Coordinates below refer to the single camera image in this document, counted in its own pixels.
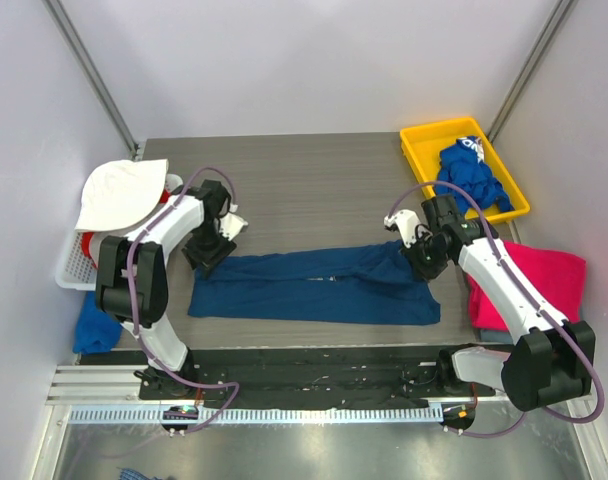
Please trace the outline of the dark blue mickey t shirt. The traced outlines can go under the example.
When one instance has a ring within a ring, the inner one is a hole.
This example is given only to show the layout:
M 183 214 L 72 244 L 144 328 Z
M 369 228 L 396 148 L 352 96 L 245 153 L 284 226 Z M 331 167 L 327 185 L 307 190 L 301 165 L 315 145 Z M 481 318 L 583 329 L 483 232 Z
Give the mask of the dark blue mickey t shirt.
M 232 256 L 195 276 L 191 317 L 364 325 L 439 323 L 440 304 L 416 279 L 399 241 Z

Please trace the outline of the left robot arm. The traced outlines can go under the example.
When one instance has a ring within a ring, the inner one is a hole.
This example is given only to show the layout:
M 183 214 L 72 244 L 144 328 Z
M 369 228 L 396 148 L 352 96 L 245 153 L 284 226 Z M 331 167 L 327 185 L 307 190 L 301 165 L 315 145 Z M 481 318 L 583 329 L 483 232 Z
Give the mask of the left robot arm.
M 233 195 L 218 180 L 163 190 L 158 200 L 121 228 L 98 232 L 95 304 L 137 341 L 148 365 L 135 375 L 145 397 L 184 399 L 198 388 L 193 355 L 167 315 L 170 253 L 180 249 L 190 268 L 207 278 L 234 252 L 246 226 Z

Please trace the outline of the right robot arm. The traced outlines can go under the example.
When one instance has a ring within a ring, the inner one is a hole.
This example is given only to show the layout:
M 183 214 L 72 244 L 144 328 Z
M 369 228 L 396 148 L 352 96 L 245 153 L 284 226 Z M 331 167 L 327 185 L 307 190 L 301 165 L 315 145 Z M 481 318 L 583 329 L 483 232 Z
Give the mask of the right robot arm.
M 392 207 L 384 220 L 400 233 L 402 253 L 425 281 L 448 263 L 458 265 L 482 289 L 510 333 L 510 352 L 461 347 L 435 371 L 441 391 L 456 395 L 470 383 L 504 392 L 522 412 L 549 410 L 559 402 L 595 394 L 604 408 L 604 388 L 593 365 L 596 336 L 584 321 L 570 322 L 534 287 L 483 216 L 466 219 L 450 195 L 424 201 L 423 212 Z

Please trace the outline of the royal blue t shirt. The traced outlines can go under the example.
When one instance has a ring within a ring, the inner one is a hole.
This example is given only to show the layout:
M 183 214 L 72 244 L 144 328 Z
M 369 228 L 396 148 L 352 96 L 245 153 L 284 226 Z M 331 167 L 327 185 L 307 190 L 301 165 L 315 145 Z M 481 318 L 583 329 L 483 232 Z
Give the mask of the royal blue t shirt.
M 513 210 L 509 195 L 485 162 L 480 137 L 459 137 L 440 154 L 437 180 L 448 182 L 468 194 L 482 209 L 496 206 L 501 213 Z

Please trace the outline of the yellow plastic tray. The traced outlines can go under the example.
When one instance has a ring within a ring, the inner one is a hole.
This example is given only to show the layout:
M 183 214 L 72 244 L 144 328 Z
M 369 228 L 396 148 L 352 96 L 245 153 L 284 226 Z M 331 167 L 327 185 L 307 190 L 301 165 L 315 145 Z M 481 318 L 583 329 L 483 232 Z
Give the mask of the yellow plastic tray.
M 407 127 L 401 148 L 420 183 L 449 182 L 469 194 L 491 223 L 505 223 L 530 205 L 478 122 L 461 117 Z

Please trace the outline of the white t shirt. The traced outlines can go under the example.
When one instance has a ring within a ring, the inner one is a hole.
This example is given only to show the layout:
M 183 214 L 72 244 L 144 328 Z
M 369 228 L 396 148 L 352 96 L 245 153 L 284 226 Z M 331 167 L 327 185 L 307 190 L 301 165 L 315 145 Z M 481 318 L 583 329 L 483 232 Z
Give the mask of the white t shirt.
M 145 219 L 165 189 L 168 160 L 116 160 L 87 178 L 75 224 L 79 232 L 120 230 Z

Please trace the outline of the grey folded t shirt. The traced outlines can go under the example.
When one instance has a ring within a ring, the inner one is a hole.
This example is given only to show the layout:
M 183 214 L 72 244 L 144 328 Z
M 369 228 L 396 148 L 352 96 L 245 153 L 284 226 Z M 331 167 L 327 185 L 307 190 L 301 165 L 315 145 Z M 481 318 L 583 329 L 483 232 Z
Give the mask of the grey folded t shirt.
M 479 339 L 484 343 L 497 343 L 504 345 L 512 345 L 513 339 L 509 332 L 507 331 L 498 331 L 491 329 L 479 329 L 478 330 Z

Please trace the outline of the pink folded t shirt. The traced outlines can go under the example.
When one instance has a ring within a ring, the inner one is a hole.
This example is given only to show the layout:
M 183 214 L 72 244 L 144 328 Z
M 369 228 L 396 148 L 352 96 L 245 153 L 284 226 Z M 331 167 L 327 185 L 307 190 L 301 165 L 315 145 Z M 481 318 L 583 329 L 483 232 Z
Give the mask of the pink folded t shirt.
M 572 322 L 580 321 L 580 307 L 586 280 L 586 261 L 571 253 L 542 250 L 513 242 L 504 243 L 506 251 L 533 286 Z M 478 329 L 507 332 L 508 328 L 491 301 L 468 275 L 470 286 L 468 312 Z

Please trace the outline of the red t shirt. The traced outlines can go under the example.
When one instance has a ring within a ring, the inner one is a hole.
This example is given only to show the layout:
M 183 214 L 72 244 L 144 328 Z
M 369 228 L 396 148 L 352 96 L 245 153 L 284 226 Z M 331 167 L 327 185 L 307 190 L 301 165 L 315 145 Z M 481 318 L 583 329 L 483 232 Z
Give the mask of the red t shirt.
M 128 227 L 114 229 L 110 231 L 102 231 L 102 232 L 83 232 L 80 248 L 82 253 L 86 258 L 89 258 L 94 265 L 97 265 L 100 255 L 100 245 L 102 241 L 108 236 L 117 236 L 123 237 L 127 235 L 132 230 L 135 230 L 141 226 L 143 226 L 147 220 L 150 220 L 154 214 L 156 214 L 163 206 L 166 205 L 169 198 L 171 196 L 171 191 L 165 188 L 162 192 L 160 200 L 158 204 L 150 211 L 150 213 L 143 217 L 138 222 L 130 225 Z

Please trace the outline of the white plastic laundry basket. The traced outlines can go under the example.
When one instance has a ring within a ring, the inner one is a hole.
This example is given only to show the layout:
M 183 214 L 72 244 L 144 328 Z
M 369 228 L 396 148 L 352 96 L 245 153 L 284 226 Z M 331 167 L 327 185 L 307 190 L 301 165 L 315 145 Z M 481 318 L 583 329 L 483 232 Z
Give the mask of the white plastic laundry basket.
M 183 186 L 180 176 L 167 174 L 165 178 L 165 188 L 172 192 Z M 116 222 L 121 225 L 123 220 L 134 219 L 139 213 L 144 212 L 146 206 L 155 207 L 152 204 L 150 194 L 129 194 L 124 185 L 116 187 L 93 187 L 89 194 L 84 193 L 82 198 L 82 217 L 90 217 L 91 224 L 102 225 L 100 220 L 93 219 L 93 213 L 109 214 L 112 207 L 118 207 L 118 219 Z M 92 291 L 95 289 L 97 266 L 84 256 L 81 251 L 80 243 L 83 232 L 102 232 L 101 231 L 78 231 L 74 230 L 70 235 L 60 262 L 57 267 L 55 280 L 56 283 L 65 289 L 75 289 L 81 291 Z

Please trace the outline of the blue folded t shirt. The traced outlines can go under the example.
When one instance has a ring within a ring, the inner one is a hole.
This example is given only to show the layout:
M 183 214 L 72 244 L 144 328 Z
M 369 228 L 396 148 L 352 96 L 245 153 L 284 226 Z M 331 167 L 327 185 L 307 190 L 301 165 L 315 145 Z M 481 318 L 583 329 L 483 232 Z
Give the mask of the blue folded t shirt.
M 89 291 L 78 317 L 72 351 L 91 355 L 110 352 L 120 341 L 121 325 L 95 304 L 95 293 Z

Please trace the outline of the checkered cloth bottom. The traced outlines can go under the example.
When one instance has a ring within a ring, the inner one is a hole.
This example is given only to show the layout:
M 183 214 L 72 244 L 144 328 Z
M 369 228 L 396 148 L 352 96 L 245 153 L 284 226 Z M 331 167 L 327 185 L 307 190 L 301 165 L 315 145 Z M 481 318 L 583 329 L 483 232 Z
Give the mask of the checkered cloth bottom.
M 119 480 L 164 480 L 164 478 L 159 476 L 149 476 L 144 473 L 139 472 L 133 468 L 125 468 L 121 467 L 119 469 Z

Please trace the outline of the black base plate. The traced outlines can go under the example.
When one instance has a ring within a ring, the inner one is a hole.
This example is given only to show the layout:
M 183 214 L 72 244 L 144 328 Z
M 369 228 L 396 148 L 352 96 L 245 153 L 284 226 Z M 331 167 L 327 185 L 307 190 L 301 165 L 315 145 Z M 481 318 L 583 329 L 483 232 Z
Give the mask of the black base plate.
M 486 386 L 443 386 L 436 377 L 437 346 L 196 350 L 197 382 L 235 381 L 234 409 L 329 410 L 421 408 Z

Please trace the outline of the aluminium frame post right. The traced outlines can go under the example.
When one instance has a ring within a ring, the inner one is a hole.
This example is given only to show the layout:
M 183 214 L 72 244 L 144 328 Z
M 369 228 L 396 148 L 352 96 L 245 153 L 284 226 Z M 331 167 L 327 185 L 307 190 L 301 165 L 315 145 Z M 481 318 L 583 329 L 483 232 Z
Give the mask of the aluminium frame post right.
M 496 141 L 500 136 L 518 101 L 534 78 L 538 68 L 542 65 L 548 51 L 577 4 L 577 0 L 558 0 L 554 3 L 551 12 L 536 36 L 518 74 L 486 132 L 486 136 L 491 143 Z

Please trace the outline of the aluminium frame post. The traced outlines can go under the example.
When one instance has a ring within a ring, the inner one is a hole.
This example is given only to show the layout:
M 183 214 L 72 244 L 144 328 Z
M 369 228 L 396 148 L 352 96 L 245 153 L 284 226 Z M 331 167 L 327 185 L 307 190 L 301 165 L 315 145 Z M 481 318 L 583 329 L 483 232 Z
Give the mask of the aluminium frame post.
M 518 74 L 486 132 L 486 136 L 491 143 L 496 141 L 500 136 L 518 101 L 534 78 L 538 68 L 542 65 L 548 51 L 577 4 L 577 0 L 558 0 L 554 3 L 551 12 L 536 36 Z
M 43 5 L 50 14 L 66 45 L 93 90 L 99 104 L 105 111 L 130 157 L 134 159 L 139 151 L 139 143 L 132 134 L 117 103 L 111 95 L 100 71 L 93 61 L 82 37 L 78 33 L 64 4 L 60 0 L 44 0 Z

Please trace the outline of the aluminium frame post left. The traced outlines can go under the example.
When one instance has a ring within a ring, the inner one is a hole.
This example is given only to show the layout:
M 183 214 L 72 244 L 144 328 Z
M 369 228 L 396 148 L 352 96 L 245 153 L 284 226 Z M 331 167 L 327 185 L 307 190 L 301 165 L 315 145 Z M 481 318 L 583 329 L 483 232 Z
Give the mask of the aluminium frame post left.
M 130 157 L 134 159 L 139 151 L 139 143 L 132 134 L 117 103 L 111 95 L 100 71 L 93 61 L 82 37 L 78 33 L 64 4 L 60 0 L 44 0 L 43 5 L 50 14 L 66 45 L 93 90 L 99 104 L 105 111 Z

